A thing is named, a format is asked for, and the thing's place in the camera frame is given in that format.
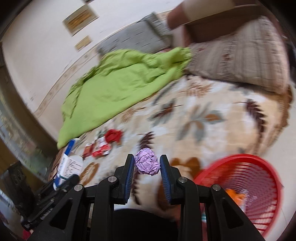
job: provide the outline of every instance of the crumpled paper ball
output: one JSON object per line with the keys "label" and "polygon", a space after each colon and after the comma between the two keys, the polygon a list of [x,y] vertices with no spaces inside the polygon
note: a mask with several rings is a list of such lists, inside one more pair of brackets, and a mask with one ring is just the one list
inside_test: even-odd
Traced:
{"label": "crumpled paper ball", "polygon": [[135,166],[140,174],[156,175],[160,169],[160,163],[150,148],[141,149],[135,156]]}

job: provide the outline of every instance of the white wall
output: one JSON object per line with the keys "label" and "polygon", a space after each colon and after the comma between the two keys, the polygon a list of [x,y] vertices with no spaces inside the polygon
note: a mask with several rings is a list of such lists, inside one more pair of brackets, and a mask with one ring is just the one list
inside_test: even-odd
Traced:
{"label": "white wall", "polygon": [[[2,39],[7,68],[17,91],[29,110],[57,139],[62,121],[60,106],[69,87],[79,76],[75,76],[75,79],[72,77],[70,81],[67,78],[67,84],[63,82],[63,88],[58,89],[58,92],[63,92],[59,93],[58,103],[56,100],[58,106],[46,103],[46,109],[50,110],[40,111],[39,108],[65,71],[110,34],[152,11],[168,11],[180,2],[181,0],[94,0],[89,6],[99,18],[71,36],[62,21],[84,4],[82,0],[33,0],[16,17]],[[87,35],[93,42],[78,52],[74,46]],[[97,63],[92,59],[92,64],[89,63],[88,67]]]}

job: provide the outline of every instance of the green cloth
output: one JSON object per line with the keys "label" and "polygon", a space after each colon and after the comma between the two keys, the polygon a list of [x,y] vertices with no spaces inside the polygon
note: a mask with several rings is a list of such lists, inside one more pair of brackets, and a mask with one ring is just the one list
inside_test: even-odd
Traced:
{"label": "green cloth", "polygon": [[98,66],[70,88],[62,106],[64,124],[57,147],[180,78],[190,59],[189,48],[181,47],[166,53],[120,49],[104,55]]}

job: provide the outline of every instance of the red plastic laundry basket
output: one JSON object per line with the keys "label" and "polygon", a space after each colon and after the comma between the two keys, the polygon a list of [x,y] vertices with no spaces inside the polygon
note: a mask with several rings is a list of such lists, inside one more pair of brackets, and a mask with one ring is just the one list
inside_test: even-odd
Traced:
{"label": "red plastic laundry basket", "polygon": [[239,154],[216,161],[194,180],[247,193],[245,214],[265,236],[281,206],[281,183],[273,167],[258,156]]}

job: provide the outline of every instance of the framed picture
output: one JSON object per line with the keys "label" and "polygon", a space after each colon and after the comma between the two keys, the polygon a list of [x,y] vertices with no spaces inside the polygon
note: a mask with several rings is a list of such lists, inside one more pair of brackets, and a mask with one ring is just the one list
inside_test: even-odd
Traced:
{"label": "framed picture", "polygon": [[91,39],[89,36],[86,36],[83,40],[81,40],[78,44],[75,45],[75,48],[80,51],[85,46],[89,45],[91,43]]}
{"label": "framed picture", "polygon": [[69,32],[74,35],[97,18],[96,14],[90,9],[90,7],[88,7],[88,5],[83,5],[67,17],[63,23]]}

